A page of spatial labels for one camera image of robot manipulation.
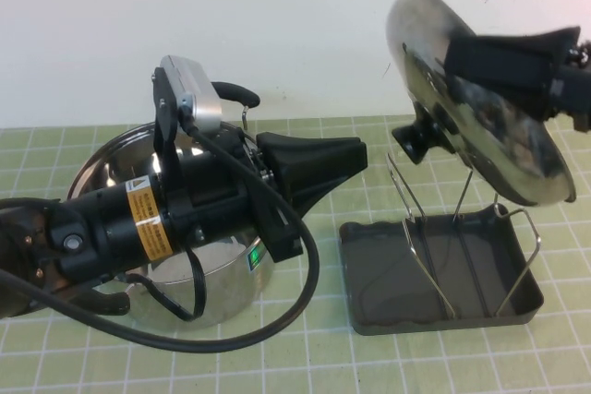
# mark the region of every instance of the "electric cord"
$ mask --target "electric cord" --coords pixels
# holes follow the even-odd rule
[[[308,275],[299,297],[295,303],[287,311],[285,311],[285,313],[263,328],[229,339],[172,339],[125,327],[123,325],[118,325],[115,322],[89,313],[88,311],[85,311],[74,304],[54,296],[53,294],[46,293],[32,283],[24,281],[23,279],[3,269],[0,269],[0,284],[3,284],[16,292],[22,293],[31,299],[38,301],[40,304],[43,304],[64,316],[68,316],[74,320],[77,320],[78,322],[90,328],[97,329],[122,340],[128,340],[150,348],[156,348],[170,352],[217,353],[235,351],[269,339],[291,325],[302,314],[308,305],[318,284],[320,275],[320,258],[318,248],[316,247],[316,242],[314,241],[312,234],[296,211],[281,197],[281,195],[279,195],[275,190],[267,185],[258,175],[250,171],[245,165],[225,152],[215,142],[203,136],[192,122],[185,122],[183,128],[188,135],[193,137],[193,139],[201,144],[204,149],[209,150],[215,157],[218,158],[220,162],[225,164],[225,166],[227,166],[234,173],[242,176],[245,180],[248,180],[252,187],[256,188],[260,192],[261,196],[265,196],[270,201],[270,203],[275,205],[277,209],[283,213],[285,218],[292,222],[299,230],[304,247],[308,252]],[[12,201],[10,205],[12,208],[14,208],[19,201],[25,204],[31,203],[31,205],[34,206],[40,206],[42,205],[42,202],[45,202],[45,206],[57,204],[54,200],[44,199],[11,200],[16,200]],[[2,208],[9,208],[9,206],[0,204],[0,209]]]
[[[146,276],[136,273],[124,273],[123,280],[125,283],[139,283],[143,285],[143,287],[148,290],[148,293],[150,293],[154,300],[161,306],[181,320],[192,322],[203,316],[205,304],[207,303],[207,285],[205,281],[205,272],[199,262],[199,258],[189,245],[184,244],[184,249],[191,265],[191,274],[193,277],[193,294],[195,295],[195,302],[193,303],[192,313],[189,313],[180,303],[172,299],[164,291],[161,291],[153,280]]]

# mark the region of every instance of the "yellow label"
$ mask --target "yellow label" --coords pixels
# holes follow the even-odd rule
[[[126,182],[127,201],[136,223],[139,240],[150,261],[173,254],[151,191],[150,178],[145,175]]]

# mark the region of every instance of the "metal lid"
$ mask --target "metal lid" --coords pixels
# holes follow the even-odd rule
[[[569,168],[543,124],[500,95],[447,76],[451,37],[474,32],[441,0],[396,0],[388,46],[412,101],[464,164],[501,196],[526,206],[574,201]]]

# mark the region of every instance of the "stainless steel pot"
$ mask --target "stainless steel pot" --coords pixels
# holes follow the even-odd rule
[[[222,127],[231,126],[223,123]],[[153,124],[142,125],[102,146],[80,169],[67,198],[159,172],[152,145],[153,131]],[[253,148],[256,146],[251,137],[247,137],[247,143]],[[200,146],[184,134],[177,135],[175,144],[179,157],[202,154]],[[206,328],[224,322],[259,298],[274,268],[271,255],[267,254],[254,231],[240,233],[194,251],[205,271],[208,298],[203,316],[193,322],[178,320],[158,304],[143,286],[118,283],[125,285],[122,290],[131,300],[130,315],[142,327],[171,331]],[[186,255],[168,257],[132,272],[150,277],[161,291],[186,309],[192,309],[193,280]]]

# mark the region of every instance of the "gray tray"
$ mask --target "gray tray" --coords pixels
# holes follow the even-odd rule
[[[486,328],[529,322],[544,303],[530,270],[541,239],[525,209],[509,212],[494,202],[460,213],[470,183],[454,214],[414,217],[399,222],[348,222],[340,227],[347,304],[354,330],[379,335],[444,329]],[[524,213],[536,247],[525,259],[512,216]]]

